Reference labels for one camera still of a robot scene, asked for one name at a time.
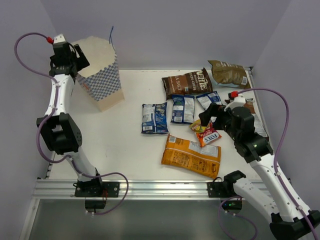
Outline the orange brown snack bag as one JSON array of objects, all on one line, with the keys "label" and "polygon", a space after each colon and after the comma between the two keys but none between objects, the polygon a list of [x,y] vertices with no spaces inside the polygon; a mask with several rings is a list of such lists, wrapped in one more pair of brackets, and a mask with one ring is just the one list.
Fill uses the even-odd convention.
[{"label": "orange brown snack bag", "polygon": [[168,135],[161,163],[215,179],[220,169],[221,147],[201,147],[199,143]]}]

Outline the dark brown chips bag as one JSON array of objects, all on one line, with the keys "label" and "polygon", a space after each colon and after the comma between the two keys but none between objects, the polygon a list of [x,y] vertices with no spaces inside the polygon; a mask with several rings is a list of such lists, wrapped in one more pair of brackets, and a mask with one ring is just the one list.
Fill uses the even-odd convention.
[{"label": "dark brown chips bag", "polygon": [[262,122],[260,121],[258,115],[255,112],[254,106],[253,106],[253,101],[248,101],[246,98],[246,103],[244,105],[245,108],[250,110],[250,113],[253,115],[254,117],[254,127],[255,127],[255,135],[252,137],[254,138],[256,135],[260,134],[262,137],[264,138],[268,138],[268,135],[262,125]]}]

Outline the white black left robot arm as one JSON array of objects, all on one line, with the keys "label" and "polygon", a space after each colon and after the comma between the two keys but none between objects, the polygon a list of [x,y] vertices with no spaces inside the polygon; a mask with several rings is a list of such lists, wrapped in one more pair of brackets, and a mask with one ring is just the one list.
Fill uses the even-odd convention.
[{"label": "white black left robot arm", "polygon": [[54,40],[50,57],[49,77],[51,95],[44,117],[36,120],[37,139],[42,138],[47,148],[68,161],[77,174],[76,186],[92,196],[103,193],[104,184],[98,170],[82,150],[83,136],[69,113],[71,96],[80,70],[90,65],[79,45],[66,40]]}]

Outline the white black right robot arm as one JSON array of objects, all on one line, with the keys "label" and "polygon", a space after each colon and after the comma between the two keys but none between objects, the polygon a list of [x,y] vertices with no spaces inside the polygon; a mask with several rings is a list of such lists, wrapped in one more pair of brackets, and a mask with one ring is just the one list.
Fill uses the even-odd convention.
[{"label": "white black right robot arm", "polygon": [[277,240],[298,240],[313,232],[320,224],[320,212],[310,209],[283,176],[270,143],[255,131],[250,110],[212,103],[199,114],[201,125],[206,126],[212,117],[216,118],[214,129],[230,136],[236,151],[259,175],[269,195],[254,187],[239,170],[225,175],[222,181],[214,180],[210,185],[213,192],[245,198],[265,217]]}]

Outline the dark blue snack bag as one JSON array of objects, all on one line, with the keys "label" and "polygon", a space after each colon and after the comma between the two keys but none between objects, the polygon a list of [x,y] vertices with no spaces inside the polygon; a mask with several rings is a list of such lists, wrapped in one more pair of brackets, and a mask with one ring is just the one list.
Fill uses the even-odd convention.
[{"label": "dark blue snack bag", "polygon": [[192,95],[173,94],[171,122],[174,124],[192,124],[195,115],[195,97]]}]

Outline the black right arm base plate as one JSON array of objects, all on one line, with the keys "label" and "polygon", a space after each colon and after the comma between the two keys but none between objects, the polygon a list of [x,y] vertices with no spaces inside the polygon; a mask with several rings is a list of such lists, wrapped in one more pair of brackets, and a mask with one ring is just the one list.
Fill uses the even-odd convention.
[{"label": "black right arm base plate", "polygon": [[222,181],[208,182],[207,193],[209,198],[219,198],[221,203],[232,197],[222,204],[225,211],[238,213],[243,208],[243,199]]}]

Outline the blue white milk snack pack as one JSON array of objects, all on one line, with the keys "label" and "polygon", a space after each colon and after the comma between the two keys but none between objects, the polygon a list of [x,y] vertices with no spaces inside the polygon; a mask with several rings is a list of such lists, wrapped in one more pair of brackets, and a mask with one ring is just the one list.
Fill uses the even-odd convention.
[{"label": "blue white milk snack pack", "polygon": [[167,102],[142,104],[142,134],[168,134]]}]

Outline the blue white snack bag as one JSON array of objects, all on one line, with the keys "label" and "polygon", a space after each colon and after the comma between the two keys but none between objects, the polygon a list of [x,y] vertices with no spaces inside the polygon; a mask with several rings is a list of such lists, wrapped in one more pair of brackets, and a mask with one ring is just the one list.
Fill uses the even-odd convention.
[{"label": "blue white snack bag", "polygon": [[217,91],[213,91],[210,93],[200,94],[195,97],[197,101],[200,103],[202,108],[206,111],[211,103],[215,103],[217,105],[222,105],[221,98]]}]

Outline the brown kettle chips bag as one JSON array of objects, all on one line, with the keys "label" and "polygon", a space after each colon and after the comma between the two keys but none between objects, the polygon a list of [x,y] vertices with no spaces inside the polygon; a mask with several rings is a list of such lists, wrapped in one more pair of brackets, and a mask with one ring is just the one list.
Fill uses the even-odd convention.
[{"label": "brown kettle chips bag", "polygon": [[163,77],[161,80],[167,100],[172,99],[173,95],[198,95],[213,91],[212,82],[205,68],[183,75]]}]

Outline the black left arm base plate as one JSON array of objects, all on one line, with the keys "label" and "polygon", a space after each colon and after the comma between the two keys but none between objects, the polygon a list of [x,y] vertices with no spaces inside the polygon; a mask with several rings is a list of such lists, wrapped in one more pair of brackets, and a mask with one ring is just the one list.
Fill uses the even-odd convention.
[{"label": "black left arm base plate", "polygon": [[107,204],[107,198],[117,198],[120,190],[120,183],[116,181],[89,182],[88,185],[78,181],[73,186],[75,187],[74,196],[86,198],[84,206],[90,212],[104,209]]}]

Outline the blue checkered paper bag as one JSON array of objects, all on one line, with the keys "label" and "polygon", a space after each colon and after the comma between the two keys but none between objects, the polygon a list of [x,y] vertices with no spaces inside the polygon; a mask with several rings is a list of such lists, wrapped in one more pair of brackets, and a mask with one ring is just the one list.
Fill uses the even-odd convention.
[{"label": "blue checkered paper bag", "polygon": [[108,39],[89,36],[72,43],[79,45],[89,62],[88,67],[78,72],[76,80],[100,112],[125,99],[112,39],[113,30],[110,30]]}]

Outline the light blue snack bag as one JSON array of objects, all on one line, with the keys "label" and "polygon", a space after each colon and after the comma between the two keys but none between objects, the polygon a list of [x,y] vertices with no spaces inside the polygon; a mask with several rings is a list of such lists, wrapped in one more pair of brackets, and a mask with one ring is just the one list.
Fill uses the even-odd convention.
[{"label": "light blue snack bag", "polygon": [[235,85],[239,89],[249,89],[249,74],[241,65],[219,60],[208,60],[211,65],[211,74],[217,84]]}]

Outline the colourful red candy bag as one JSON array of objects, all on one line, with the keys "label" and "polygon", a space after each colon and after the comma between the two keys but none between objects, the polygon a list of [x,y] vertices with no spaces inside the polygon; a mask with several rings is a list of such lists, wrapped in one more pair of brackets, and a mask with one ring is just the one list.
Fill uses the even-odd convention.
[{"label": "colourful red candy bag", "polygon": [[203,148],[216,140],[219,140],[222,136],[213,128],[213,123],[210,120],[206,127],[201,125],[200,119],[192,123],[189,128],[195,133],[199,145]]}]

